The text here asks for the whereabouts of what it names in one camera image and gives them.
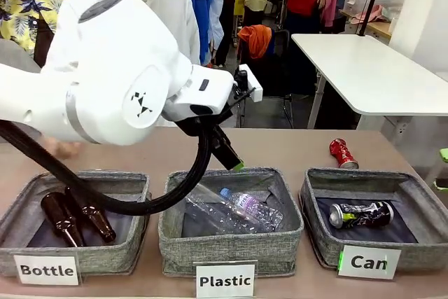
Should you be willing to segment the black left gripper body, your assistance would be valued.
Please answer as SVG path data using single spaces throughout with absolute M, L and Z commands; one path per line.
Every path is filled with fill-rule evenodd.
M 235 158 L 235 152 L 231 147 L 230 140 L 219 125 L 214 125 L 210 130 L 211 152 L 216 159 Z

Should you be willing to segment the person's hand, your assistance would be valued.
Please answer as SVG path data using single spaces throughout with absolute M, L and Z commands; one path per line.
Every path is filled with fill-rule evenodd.
M 65 160 L 77 156 L 82 144 L 78 142 L 63 142 L 52 137 L 44 137 L 43 147 L 56 158 Z

